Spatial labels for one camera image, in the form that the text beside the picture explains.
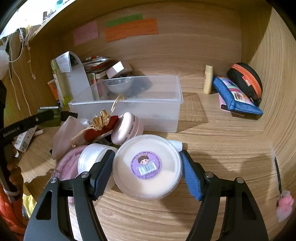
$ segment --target purple round sticker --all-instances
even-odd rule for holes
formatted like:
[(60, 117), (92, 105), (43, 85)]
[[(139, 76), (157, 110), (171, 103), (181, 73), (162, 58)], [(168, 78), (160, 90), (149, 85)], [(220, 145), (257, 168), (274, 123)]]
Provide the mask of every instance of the purple round sticker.
[(160, 158), (151, 151), (142, 151), (131, 161), (131, 171), (140, 179), (151, 179), (159, 173), (160, 169)]

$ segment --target yellow cloth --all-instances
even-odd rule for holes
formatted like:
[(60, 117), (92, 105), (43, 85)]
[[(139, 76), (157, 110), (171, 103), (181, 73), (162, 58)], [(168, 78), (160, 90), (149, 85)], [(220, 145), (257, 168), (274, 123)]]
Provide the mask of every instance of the yellow cloth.
[(24, 185), (24, 195), (22, 197), (22, 204), (25, 207), (29, 218), (31, 217), (31, 215), (33, 213), (36, 203), (37, 202), (32, 197), (32, 195), (28, 191), (27, 187)]

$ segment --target gold ribbon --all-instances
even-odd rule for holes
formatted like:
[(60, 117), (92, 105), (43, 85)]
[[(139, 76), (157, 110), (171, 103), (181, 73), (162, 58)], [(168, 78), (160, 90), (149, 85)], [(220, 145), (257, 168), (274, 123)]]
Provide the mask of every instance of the gold ribbon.
[(93, 130), (96, 130), (96, 131), (101, 131), (104, 126), (107, 126), (109, 124), (109, 121), (111, 119), (111, 116), (113, 115), (113, 112), (115, 110), (115, 107), (117, 105), (117, 103), (123, 99), (124, 100), (124, 96), (123, 95), (119, 95), (112, 107), (111, 107), (111, 111), (110, 111), (110, 114), (106, 111), (106, 109), (103, 109), (99, 115), (95, 115), (94, 118), (91, 120), (92, 124), (83, 129), (82, 131), (80, 131), (76, 136), (74, 136), (72, 139), (71, 139), (71, 145), (72, 147), (76, 147), (76, 140), (78, 137), (80, 137), (84, 132), (86, 132), (87, 130), (90, 130), (90, 129), (93, 129)]

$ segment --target silver screw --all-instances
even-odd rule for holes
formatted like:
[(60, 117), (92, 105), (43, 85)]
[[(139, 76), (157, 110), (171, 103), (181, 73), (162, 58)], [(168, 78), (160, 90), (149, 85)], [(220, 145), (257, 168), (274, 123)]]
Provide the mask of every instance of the silver screw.
[(205, 176), (208, 178), (212, 178), (214, 176), (214, 174), (212, 172), (206, 172)]
[(238, 182), (238, 183), (244, 183), (244, 180), (243, 180), (241, 177), (238, 177), (238, 178), (237, 178), (237, 182)]
[(86, 178), (89, 176), (89, 172), (83, 172), (81, 173), (81, 177)]
[(58, 178), (57, 178), (57, 177), (53, 177), (53, 178), (50, 180), (50, 182), (51, 182), (51, 183), (56, 183), (56, 182), (57, 182), (57, 180), (58, 180)]

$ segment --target green sticky note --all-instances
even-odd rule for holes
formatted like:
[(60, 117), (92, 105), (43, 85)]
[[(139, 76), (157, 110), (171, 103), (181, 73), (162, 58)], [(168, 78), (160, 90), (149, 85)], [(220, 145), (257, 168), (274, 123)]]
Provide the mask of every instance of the green sticky note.
[(112, 19), (110, 21), (107, 22), (107, 28), (122, 24), (122, 23), (128, 23), (128, 22), (132, 22), (132, 21), (136, 21), (136, 20), (142, 20), (143, 19), (143, 15), (141, 13), (139, 14), (133, 14), (133, 15), (128, 15), (125, 17), (121, 17), (121, 18), (116, 18), (116, 19)]

